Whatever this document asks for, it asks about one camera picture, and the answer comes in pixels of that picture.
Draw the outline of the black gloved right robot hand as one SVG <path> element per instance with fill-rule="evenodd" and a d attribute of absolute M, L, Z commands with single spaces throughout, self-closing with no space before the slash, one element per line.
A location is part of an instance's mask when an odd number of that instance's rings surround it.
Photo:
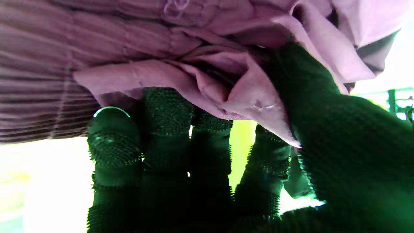
<path fill-rule="evenodd" d="M 146 126 L 122 109 L 94 115 L 89 233 L 412 233 L 413 128 L 367 99 L 341 94 L 297 42 L 266 68 L 286 109 L 299 158 L 325 202 L 278 214 L 292 146 L 260 123 L 231 194 L 232 121 L 173 88 L 145 89 Z"/>

